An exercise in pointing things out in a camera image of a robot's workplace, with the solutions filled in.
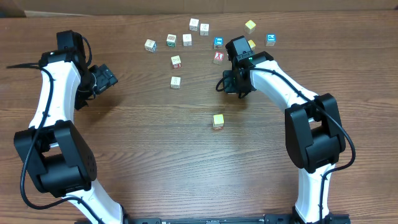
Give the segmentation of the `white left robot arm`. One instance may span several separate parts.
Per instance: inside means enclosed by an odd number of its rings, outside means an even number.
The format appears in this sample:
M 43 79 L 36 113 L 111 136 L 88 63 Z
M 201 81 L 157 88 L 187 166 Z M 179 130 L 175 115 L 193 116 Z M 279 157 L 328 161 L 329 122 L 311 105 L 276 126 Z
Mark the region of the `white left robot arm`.
M 74 125 L 74 112 L 115 85 L 106 65 L 92 65 L 91 47 L 72 30 L 57 33 L 57 49 L 33 68 L 42 74 L 39 104 L 28 129 L 16 132 L 23 162 L 20 192 L 25 204 L 45 210 L 70 202 L 89 223 L 127 223 L 128 215 L 97 179 L 95 156 Z

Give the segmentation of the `wooden block red top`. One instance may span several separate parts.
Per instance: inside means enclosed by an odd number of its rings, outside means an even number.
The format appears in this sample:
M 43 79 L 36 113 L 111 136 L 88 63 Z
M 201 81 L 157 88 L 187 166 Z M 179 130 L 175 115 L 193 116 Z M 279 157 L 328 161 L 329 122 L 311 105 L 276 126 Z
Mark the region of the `wooden block red top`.
M 216 51 L 213 57 L 213 63 L 220 65 L 222 64 L 223 59 L 224 59 L 224 53 Z

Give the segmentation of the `wooden block yellow letter S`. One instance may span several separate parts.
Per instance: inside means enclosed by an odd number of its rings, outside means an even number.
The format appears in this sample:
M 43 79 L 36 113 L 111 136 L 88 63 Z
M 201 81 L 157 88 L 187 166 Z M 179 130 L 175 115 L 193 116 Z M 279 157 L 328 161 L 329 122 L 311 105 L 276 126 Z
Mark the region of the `wooden block yellow letter S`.
M 213 127 L 224 126 L 224 117 L 222 114 L 215 114 L 213 116 Z

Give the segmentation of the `wooden block blue letter P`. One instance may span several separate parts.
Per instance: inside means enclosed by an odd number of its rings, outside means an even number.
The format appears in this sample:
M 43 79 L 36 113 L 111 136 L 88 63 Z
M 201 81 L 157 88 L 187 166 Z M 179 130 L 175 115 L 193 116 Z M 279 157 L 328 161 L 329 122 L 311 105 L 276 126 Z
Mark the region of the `wooden block blue letter P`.
M 276 36 L 275 34 L 267 34 L 266 36 L 266 46 L 272 47 L 275 46 Z

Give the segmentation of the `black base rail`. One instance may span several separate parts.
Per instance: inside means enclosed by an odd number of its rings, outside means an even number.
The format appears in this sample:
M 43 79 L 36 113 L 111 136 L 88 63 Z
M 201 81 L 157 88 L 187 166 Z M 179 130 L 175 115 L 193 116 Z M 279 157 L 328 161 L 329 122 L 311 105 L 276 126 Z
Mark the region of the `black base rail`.
M 300 223 L 292 215 L 264 215 L 262 217 L 234 217 L 234 218 L 130 218 L 131 224 L 289 224 Z

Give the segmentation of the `wooden block blue side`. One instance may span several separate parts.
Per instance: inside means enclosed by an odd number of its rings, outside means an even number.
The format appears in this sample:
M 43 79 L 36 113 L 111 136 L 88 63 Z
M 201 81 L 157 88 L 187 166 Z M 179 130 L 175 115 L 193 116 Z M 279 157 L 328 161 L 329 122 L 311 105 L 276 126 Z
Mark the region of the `wooden block blue side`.
M 182 35 L 182 39 L 183 39 L 184 47 L 192 46 L 192 35 L 191 34 Z

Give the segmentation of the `wooden block car picture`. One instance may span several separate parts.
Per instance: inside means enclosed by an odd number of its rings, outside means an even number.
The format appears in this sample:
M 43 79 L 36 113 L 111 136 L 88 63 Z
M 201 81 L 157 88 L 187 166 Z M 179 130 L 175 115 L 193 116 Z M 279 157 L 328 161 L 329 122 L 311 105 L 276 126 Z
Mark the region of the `wooden block car picture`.
M 157 49 L 156 41 L 147 39 L 145 44 L 144 44 L 144 48 L 147 51 L 150 51 L 150 52 L 154 53 L 156 51 L 156 49 Z

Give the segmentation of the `wooden block green letter B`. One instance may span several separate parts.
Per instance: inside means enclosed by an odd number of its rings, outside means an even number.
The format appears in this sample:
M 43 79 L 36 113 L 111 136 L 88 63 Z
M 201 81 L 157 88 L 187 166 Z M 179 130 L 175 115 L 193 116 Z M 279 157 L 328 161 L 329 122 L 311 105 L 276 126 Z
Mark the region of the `wooden block green letter B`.
M 169 47 L 175 47 L 176 38 L 177 38 L 176 35 L 169 34 L 169 35 L 167 36 L 167 39 L 166 39 L 166 44 L 167 44 L 167 46 L 169 46 Z

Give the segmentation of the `plain wooden block far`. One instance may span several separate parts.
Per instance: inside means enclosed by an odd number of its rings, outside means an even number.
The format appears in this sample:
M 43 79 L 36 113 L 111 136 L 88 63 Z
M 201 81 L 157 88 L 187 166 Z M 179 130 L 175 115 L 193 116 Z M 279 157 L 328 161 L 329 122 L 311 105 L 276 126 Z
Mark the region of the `plain wooden block far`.
M 199 30 L 200 21 L 195 18 L 191 18 L 189 22 L 189 30 L 197 32 Z

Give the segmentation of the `wooden block red number 13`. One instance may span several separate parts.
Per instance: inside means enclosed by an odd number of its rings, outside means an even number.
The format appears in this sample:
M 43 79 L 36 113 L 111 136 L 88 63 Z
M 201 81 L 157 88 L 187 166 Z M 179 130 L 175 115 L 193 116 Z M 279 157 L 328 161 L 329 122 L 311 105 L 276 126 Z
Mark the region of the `wooden block red number 13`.
M 181 59 L 179 55 L 170 58 L 172 61 L 173 68 L 180 68 L 182 66 Z

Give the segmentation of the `wooden block red letter U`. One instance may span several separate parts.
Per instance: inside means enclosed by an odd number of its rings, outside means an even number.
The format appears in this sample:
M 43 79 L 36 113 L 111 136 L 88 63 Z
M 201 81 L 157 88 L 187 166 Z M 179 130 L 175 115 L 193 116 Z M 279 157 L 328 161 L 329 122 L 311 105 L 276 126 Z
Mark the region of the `wooden block red letter U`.
M 170 81 L 170 87 L 174 89 L 179 89 L 181 84 L 181 78 L 180 77 L 171 77 Z

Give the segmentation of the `wooden block umbrella picture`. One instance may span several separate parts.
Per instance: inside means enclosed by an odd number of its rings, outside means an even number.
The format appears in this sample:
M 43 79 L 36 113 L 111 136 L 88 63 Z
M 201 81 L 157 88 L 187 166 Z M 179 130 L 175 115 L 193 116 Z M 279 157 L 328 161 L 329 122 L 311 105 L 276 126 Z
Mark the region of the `wooden block umbrella picture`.
M 200 35 L 208 36 L 209 35 L 209 24 L 202 23 L 200 24 Z

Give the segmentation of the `wooden block blue top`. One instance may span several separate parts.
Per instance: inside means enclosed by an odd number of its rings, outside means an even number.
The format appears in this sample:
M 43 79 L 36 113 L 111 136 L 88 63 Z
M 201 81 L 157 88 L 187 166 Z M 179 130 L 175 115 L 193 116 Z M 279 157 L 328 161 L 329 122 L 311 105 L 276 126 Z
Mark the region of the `wooden block blue top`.
M 214 49 L 221 49 L 223 47 L 223 38 L 222 37 L 215 37 L 213 41 L 213 48 Z

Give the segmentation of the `cardboard backdrop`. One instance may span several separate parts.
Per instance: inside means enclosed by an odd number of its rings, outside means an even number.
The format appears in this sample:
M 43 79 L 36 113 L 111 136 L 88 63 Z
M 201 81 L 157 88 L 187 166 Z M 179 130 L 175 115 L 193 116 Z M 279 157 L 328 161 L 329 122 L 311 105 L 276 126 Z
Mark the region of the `cardboard backdrop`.
M 1 0 L 1 13 L 79 15 L 211 14 L 397 9 L 397 0 Z

